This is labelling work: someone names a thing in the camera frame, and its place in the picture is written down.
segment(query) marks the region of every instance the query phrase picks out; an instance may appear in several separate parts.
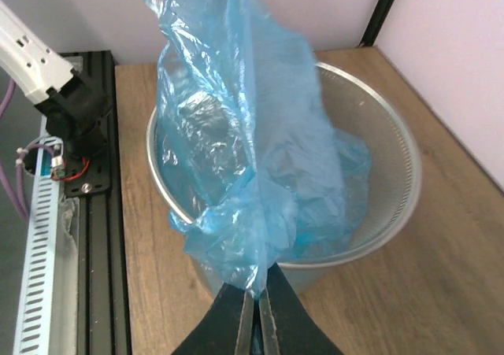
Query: wooden surface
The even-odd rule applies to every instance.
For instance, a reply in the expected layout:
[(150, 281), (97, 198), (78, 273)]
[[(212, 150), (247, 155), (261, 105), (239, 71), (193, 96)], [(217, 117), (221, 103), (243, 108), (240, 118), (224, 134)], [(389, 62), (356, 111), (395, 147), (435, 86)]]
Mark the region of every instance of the wooden surface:
[[(335, 268), (302, 296), (321, 329), (357, 354), (504, 353), (504, 197), (375, 49), (319, 54), (381, 93), (422, 153), (423, 190), (384, 248)], [(168, 354), (211, 302), (146, 165), (154, 65), (117, 67), (124, 235), (135, 355)]]

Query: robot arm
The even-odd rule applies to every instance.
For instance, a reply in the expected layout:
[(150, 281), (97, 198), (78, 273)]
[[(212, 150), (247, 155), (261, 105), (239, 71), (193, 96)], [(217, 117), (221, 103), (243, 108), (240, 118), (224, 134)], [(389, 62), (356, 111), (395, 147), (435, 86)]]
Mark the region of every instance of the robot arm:
[(96, 124), (110, 108), (103, 89), (53, 52), (0, 0), (0, 68), (47, 117), (47, 131), (75, 157), (99, 153)]

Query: pink wall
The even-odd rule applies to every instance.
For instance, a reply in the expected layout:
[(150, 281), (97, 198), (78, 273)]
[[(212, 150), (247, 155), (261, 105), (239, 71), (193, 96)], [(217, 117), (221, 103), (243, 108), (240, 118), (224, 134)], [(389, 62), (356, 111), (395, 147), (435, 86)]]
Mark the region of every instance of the pink wall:
[(504, 0), (396, 0), (377, 46), (504, 187)]
[[(57, 51), (108, 48), (123, 63), (158, 59), (165, 39), (142, 0), (3, 0)], [(377, 0), (265, 0), (317, 49), (356, 46)]]

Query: blue plastic bag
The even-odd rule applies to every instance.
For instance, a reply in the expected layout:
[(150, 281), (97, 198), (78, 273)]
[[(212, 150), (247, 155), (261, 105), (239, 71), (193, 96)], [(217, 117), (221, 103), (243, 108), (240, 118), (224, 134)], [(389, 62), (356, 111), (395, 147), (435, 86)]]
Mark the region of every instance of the blue plastic bag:
[(308, 43), (257, 0), (146, 2), (169, 38), (157, 148), (167, 186), (195, 218), (170, 216), (184, 250), (256, 293), (280, 258), (344, 251), (365, 215), (371, 160), (325, 115)]

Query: red wire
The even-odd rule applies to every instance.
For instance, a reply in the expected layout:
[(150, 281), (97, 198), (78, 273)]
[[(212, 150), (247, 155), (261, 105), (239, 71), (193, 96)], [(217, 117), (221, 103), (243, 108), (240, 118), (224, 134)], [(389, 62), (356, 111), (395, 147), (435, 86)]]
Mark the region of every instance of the red wire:
[(86, 160), (86, 158), (83, 158), (82, 162), (84, 164), (84, 167), (79, 174), (75, 174), (74, 176), (68, 176), (66, 178), (61, 178), (60, 180), (64, 180), (65, 182), (69, 182), (71, 180), (79, 179), (81, 176), (83, 176), (86, 173), (86, 171), (89, 169), (89, 164), (90, 164), (91, 160)]

